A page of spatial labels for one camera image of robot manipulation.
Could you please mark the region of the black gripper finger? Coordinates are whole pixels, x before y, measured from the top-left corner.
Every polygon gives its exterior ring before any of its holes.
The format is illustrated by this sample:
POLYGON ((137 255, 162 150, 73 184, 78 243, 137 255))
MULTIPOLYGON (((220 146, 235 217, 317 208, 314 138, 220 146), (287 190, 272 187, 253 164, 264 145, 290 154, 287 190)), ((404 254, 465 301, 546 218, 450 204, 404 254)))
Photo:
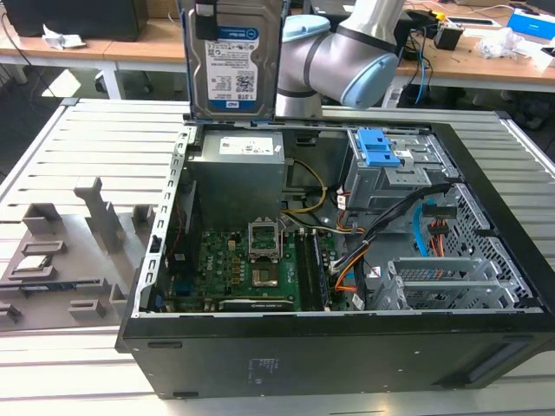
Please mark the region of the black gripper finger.
POLYGON ((216 40, 216 0, 194 2, 195 33, 198 39, 216 40))

